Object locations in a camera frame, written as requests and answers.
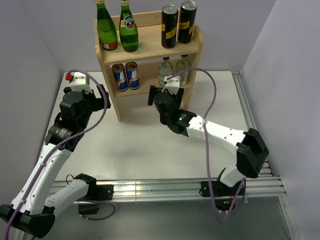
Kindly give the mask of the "clear glass bottle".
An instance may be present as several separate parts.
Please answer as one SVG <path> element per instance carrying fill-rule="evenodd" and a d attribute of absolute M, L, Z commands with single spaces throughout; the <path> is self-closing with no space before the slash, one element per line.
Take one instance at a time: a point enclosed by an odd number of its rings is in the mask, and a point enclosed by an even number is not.
<path fill-rule="evenodd" d="M 171 76 L 173 74 L 173 65 L 170 62 L 169 56 L 162 58 L 162 62 L 160 63 L 158 69 L 158 84 L 163 87 L 165 85 L 165 77 Z"/>
<path fill-rule="evenodd" d="M 190 68 L 190 62 L 188 60 L 188 55 L 187 54 L 181 55 L 179 60 L 176 62 L 175 72 L 179 73 L 189 68 Z M 187 71 L 183 72 L 179 76 L 180 76 L 180 85 L 184 86 L 188 82 L 188 72 Z"/>

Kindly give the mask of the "green bottle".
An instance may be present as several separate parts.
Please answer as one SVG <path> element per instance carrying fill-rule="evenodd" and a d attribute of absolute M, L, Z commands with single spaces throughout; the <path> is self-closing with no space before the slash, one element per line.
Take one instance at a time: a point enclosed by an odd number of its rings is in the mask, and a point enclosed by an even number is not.
<path fill-rule="evenodd" d="M 130 10 L 129 1 L 121 0 L 119 36 L 122 48 L 126 52 L 135 52 L 139 46 L 139 34 L 136 22 Z"/>
<path fill-rule="evenodd" d="M 118 35 L 114 21 L 112 20 L 104 0 L 96 0 L 97 7 L 97 34 L 101 46 L 107 51 L 113 51 L 118 47 Z"/>

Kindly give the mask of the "green bottle front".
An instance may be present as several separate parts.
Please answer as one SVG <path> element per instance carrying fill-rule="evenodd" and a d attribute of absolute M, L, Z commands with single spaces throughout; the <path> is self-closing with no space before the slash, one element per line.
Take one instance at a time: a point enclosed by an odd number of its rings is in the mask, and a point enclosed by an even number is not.
<path fill-rule="evenodd" d="M 113 51 L 118 47 L 118 35 L 114 21 L 112 20 L 104 0 L 96 0 L 97 7 L 97 34 L 101 46 L 107 51 Z"/>

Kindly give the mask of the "black yellow Schweppes can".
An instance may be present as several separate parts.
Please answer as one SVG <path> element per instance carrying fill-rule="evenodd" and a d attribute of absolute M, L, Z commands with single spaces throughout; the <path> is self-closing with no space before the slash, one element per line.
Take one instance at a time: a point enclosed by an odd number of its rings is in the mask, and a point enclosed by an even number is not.
<path fill-rule="evenodd" d="M 197 13 L 194 0 L 186 0 L 180 6 L 177 40 L 181 44 L 188 44 L 192 39 Z"/>

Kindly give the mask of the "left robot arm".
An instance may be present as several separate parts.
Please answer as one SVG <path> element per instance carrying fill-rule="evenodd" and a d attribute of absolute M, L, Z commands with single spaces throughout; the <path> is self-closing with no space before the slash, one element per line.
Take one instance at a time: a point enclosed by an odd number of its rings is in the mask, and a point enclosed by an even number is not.
<path fill-rule="evenodd" d="M 56 218 L 73 202 L 92 200 L 98 195 L 97 180 L 84 173 L 75 176 L 70 185 L 48 196 L 62 166 L 84 136 L 91 114 L 111 107 L 109 93 L 99 84 L 97 98 L 89 85 L 76 90 L 64 88 L 60 111 L 44 139 L 40 157 L 27 182 L 10 204 L 0 206 L 0 217 L 35 238 L 43 238 Z"/>

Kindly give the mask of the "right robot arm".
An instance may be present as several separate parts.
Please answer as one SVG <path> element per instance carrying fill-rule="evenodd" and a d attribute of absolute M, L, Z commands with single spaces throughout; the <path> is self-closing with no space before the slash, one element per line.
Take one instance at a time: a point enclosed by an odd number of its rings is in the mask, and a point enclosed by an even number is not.
<path fill-rule="evenodd" d="M 196 113 L 180 108 L 183 93 L 183 88 L 170 92 L 166 88 L 152 85 L 149 88 L 148 105 L 155 106 L 160 122 L 172 132 L 208 140 L 235 154 L 235 165 L 228 166 L 218 177 L 217 191 L 227 195 L 242 179 L 257 178 L 269 155 L 269 149 L 259 131 L 254 128 L 237 130 L 205 121 Z"/>

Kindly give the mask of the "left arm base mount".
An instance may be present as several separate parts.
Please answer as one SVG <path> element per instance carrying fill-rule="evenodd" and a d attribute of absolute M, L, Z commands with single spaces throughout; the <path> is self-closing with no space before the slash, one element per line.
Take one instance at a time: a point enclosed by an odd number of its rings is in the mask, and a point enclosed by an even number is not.
<path fill-rule="evenodd" d="M 110 201 L 113 198 L 114 186 L 112 184 L 98 184 L 92 197 L 86 198 L 93 201 Z M 78 213 L 80 215 L 96 215 L 100 209 L 100 203 L 78 205 Z"/>

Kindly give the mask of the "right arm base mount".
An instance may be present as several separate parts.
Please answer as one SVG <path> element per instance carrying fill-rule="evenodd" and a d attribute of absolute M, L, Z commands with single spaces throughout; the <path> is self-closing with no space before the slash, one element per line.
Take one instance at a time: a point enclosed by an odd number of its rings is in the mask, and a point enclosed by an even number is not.
<path fill-rule="evenodd" d="M 247 186 L 245 181 L 243 183 L 239 181 L 235 184 L 235 186 L 227 187 L 222 183 L 213 180 L 211 185 L 215 206 L 221 212 L 227 212 L 229 210 L 238 190 L 239 193 L 237 196 L 242 196 L 242 200 L 246 194 Z"/>

